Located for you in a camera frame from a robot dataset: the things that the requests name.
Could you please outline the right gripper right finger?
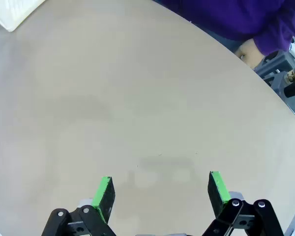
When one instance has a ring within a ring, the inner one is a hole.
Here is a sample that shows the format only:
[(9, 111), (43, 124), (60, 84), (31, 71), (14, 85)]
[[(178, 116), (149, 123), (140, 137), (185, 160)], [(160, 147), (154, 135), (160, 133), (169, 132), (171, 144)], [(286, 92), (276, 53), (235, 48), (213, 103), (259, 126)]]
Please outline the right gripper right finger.
[(207, 192), (214, 215), (217, 217), (231, 199), (229, 191), (227, 190), (219, 171), (209, 172)]

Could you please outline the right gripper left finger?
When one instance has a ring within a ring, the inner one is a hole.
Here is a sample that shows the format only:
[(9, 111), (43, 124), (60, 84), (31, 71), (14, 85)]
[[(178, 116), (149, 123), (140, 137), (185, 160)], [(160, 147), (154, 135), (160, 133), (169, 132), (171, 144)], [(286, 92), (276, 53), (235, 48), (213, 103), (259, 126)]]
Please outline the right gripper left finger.
[(99, 213), (101, 219), (107, 224), (115, 201), (115, 189), (112, 177), (105, 176), (92, 199), (91, 205)]

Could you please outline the person's left hand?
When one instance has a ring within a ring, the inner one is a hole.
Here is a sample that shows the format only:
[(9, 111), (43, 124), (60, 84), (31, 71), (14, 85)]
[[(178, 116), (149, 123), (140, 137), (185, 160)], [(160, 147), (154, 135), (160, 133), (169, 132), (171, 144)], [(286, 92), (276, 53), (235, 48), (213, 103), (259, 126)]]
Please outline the person's left hand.
[(235, 55), (251, 69), (255, 69), (265, 57), (257, 48), (253, 39), (245, 41), (236, 50)]

